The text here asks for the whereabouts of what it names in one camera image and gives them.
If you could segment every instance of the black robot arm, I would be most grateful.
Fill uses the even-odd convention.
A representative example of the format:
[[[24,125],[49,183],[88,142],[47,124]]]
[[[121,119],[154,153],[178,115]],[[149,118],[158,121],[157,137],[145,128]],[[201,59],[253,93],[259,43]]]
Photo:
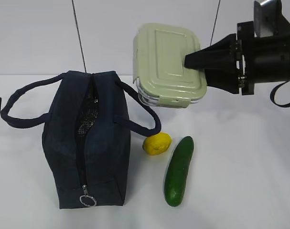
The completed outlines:
[[[255,1],[254,21],[239,23],[237,35],[186,55],[186,68],[205,69],[207,85],[233,94],[254,94],[256,83],[290,81],[290,23],[280,0]],[[271,92],[274,101],[277,86]]]

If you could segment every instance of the zipper pull ring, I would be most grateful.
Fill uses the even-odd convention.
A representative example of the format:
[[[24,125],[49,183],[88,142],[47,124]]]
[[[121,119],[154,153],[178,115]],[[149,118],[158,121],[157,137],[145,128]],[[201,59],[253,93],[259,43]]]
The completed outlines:
[[[82,189],[83,189],[85,197],[87,197],[88,196],[88,191],[87,191],[86,185],[82,185]]]
[[[96,201],[96,199],[94,197],[92,197],[92,196],[90,196],[88,194],[87,186],[86,185],[82,185],[82,189],[83,189],[84,195],[80,196],[80,198],[79,198],[81,204],[83,204],[86,207],[94,207],[94,206],[96,206],[97,205],[97,201]],[[94,202],[94,204],[89,205],[89,204],[83,202],[83,198],[90,198]]]

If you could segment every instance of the mesh lining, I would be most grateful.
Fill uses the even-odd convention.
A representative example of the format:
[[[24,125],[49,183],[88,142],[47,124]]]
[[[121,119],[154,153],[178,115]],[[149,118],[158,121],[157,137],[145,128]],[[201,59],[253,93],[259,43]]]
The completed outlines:
[[[98,105],[98,94],[93,83],[91,83],[77,119],[76,134],[78,138],[85,137],[89,129],[95,124],[95,119],[98,117]]]

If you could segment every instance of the black strap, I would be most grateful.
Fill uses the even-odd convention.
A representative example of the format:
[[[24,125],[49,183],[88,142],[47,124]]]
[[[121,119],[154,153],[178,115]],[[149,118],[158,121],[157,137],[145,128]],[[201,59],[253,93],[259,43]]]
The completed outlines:
[[[161,131],[161,121],[158,115],[150,107],[140,102],[138,93],[132,87],[130,87],[129,85],[127,85],[122,81],[117,81],[116,84],[120,88],[122,88],[125,92],[127,92],[136,102],[138,102],[138,104],[140,104],[153,117],[155,121],[155,127],[154,129],[148,129],[146,127],[140,126],[139,124],[131,120],[127,120],[119,115],[116,115],[114,117],[114,122],[122,126],[125,126],[128,129],[146,137],[158,134]]]
[[[276,105],[276,106],[279,106],[279,107],[283,107],[283,108],[288,108],[288,107],[290,107],[290,103],[288,103],[288,104],[277,104],[276,102],[275,102],[275,94],[276,94],[276,92],[277,92],[277,90],[280,88],[280,87],[282,87],[284,84],[286,84],[286,83],[288,83],[289,81],[286,81],[286,82],[284,82],[284,83],[281,83],[280,85],[278,85],[278,86],[276,86],[275,88],[273,88],[273,90],[271,91],[271,93],[270,93],[270,100]]]
[[[48,84],[55,83],[61,79],[64,78],[64,74],[58,75],[54,78],[48,79],[48,80],[42,80],[38,82],[31,83],[19,90],[17,90],[13,95],[10,96],[6,106],[2,109],[0,112],[0,116],[3,120],[5,120],[10,126],[15,127],[15,128],[20,128],[20,129],[25,129],[25,128],[30,128],[34,127],[36,125],[45,123],[49,120],[50,114],[45,113],[41,115],[40,117],[37,118],[32,118],[32,119],[20,119],[20,118],[13,118],[8,115],[10,109],[13,107],[15,102],[27,91],[39,87],[39,86],[45,86]]]

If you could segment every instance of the food container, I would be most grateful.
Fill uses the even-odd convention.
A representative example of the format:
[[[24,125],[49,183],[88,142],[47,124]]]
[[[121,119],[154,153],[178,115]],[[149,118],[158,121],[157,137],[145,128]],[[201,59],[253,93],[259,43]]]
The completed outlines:
[[[187,107],[206,93],[204,70],[184,67],[185,56],[200,50],[196,35],[164,24],[145,24],[134,39],[133,82],[149,106]]]

